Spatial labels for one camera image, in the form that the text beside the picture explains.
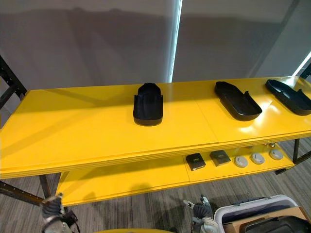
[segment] metal bracket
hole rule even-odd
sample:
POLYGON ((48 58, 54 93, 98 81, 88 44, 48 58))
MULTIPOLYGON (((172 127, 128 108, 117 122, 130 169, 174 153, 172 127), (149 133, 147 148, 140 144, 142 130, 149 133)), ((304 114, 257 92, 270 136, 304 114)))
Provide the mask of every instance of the metal bracket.
POLYGON ((9 98, 16 93, 20 100, 26 95, 26 88, 18 80, 13 71, 6 64, 4 59, 0 56, 0 76, 9 85, 9 88, 0 97, 0 109, 5 105, 9 98))
POLYGON ((36 206, 40 206, 43 201, 40 197, 27 193, 2 181, 0 181, 0 193, 36 206))
POLYGON ((311 63, 307 66, 307 68, 300 74, 300 77, 306 79, 309 75, 311 75, 311 63))
MULTIPOLYGON (((300 163, 304 162, 305 160, 311 158, 311 151, 305 153, 304 155, 302 155, 298 158, 299 143, 300 143, 300 139, 295 139, 294 154, 293 154, 293 163, 295 165, 300 164, 300 163)), ((283 173, 289 169, 283 168, 283 169, 276 170, 275 174, 276 175, 281 174, 281 173, 283 173)))

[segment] small black square device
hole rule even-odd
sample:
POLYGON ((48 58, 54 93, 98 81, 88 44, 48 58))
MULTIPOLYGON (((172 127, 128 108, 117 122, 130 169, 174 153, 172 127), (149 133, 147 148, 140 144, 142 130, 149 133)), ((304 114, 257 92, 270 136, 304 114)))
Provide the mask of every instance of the small black square device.
POLYGON ((213 151, 210 154, 210 157, 212 158, 212 160, 216 166, 220 166, 220 165, 229 163, 231 161, 229 156, 227 155, 227 153, 224 150, 213 151))
POLYGON ((186 161, 191 171, 205 167, 205 162, 199 153, 188 155, 186 161))

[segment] black holder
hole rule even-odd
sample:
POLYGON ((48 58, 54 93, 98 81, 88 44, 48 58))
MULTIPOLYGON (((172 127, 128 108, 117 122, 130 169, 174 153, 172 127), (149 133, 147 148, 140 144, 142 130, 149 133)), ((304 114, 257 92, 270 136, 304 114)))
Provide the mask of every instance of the black holder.
POLYGON ((285 83, 272 79, 267 80, 266 87, 293 113, 301 116, 311 113, 311 100, 301 89, 295 91, 285 83))
POLYGON ((145 83, 134 97, 134 121, 138 125, 154 126, 162 122, 163 96, 154 83, 145 83))
POLYGON ((224 107, 237 120, 253 120, 262 113, 262 109, 249 95, 248 91, 243 94, 235 85, 227 82, 217 82, 215 92, 224 107))

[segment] black item in bin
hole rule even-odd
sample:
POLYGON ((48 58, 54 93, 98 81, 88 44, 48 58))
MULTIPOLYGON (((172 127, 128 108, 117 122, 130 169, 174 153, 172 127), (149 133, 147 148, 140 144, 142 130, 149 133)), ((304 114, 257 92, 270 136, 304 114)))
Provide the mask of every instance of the black item in bin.
POLYGON ((310 233, 311 224, 296 216, 271 217, 240 226, 241 233, 310 233))
POLYGON ((217 82, 215 92, 224 107, 237 120, 253 120, 262 113, 262 109, 249 95, 248 91, 243 94, 235 85, 227 82, 217 82))
POLYGON ((295 91, 285 83, 272 79, 267 80, 266 87, 293 113, 301 116, 311 113, 311 100, 301 89, 295 91))
POLYGON ((160 124, 163 117, 163 96, 154 83, 145 83, 134 97, 135 123, 144 126, 160 124))

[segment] yellow lower shelf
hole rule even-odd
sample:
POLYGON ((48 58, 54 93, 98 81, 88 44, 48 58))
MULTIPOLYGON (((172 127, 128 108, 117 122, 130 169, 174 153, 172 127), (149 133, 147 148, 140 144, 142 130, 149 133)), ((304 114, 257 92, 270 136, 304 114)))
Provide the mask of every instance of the yellow lower shelf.
POLYGON ((279 161, 272 159, 269 151, 270 148, 265 145, 226 150, 231 162, 219 167, 214 165, 209 152, 205 152, 201 155, 206 166, 196 171, 189 169, 185 156, 175 156, 64 172, 61 175, 57 192, 64 194, 63 204, 70 206, 294 165, 284 151, 281 150, 284 157, 279 161), (253 152, 260 152, 265 158, 265 163, 254 164, 250 160, 253 152), (233 159, 236 155, 242 155, 248 160, 246 168, 239 168, 234 164, 233 159))

